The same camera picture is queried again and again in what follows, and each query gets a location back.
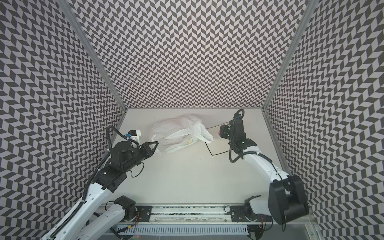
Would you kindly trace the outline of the white plastic bag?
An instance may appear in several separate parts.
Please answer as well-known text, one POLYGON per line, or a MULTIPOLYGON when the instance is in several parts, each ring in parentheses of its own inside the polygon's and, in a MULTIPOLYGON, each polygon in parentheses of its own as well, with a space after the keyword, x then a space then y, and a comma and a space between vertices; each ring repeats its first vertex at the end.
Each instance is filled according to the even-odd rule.
POLYGON ((158 142, 157 152, 174 153, 197 142, 210 144, 214 137, 203 121, 194 115, 183 115, 156 122, 149 132, 149 140, 158 142))

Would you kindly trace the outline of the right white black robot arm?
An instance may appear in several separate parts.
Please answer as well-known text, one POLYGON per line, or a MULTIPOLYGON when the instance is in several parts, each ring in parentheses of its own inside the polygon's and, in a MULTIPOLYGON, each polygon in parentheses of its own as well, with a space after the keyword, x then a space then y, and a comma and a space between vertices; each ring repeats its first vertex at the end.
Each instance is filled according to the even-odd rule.
POLYGON ((269 217, 278 225, 285 226, 308 215, 310 208, 303 180, 278 168, 253 140, 247 138, 244 116, 245 110, 236 111, 229 124, 220 127, 219 136, 229 141, 229 161, 248 163, 269 186, 266 198, 257 195, 245 200, 245 217, 251 222, 269 217))

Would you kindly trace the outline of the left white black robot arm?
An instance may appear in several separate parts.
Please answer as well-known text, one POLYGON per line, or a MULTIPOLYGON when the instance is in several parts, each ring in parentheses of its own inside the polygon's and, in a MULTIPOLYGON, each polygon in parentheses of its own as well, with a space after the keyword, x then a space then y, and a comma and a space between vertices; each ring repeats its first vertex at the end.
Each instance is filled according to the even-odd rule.
POLYGON ((108 126, 106 135, 107 155, 87 181, 80 200, 42 237, 44 240, 97 240, 118 222, 138 219, 135 201, 121 196, 105 213, 88 223, 127 178, 127 172, 152 157, 159 145, 157 141, 139 144, 141 133, 137 130, 124 135, 116 127, 108 126))

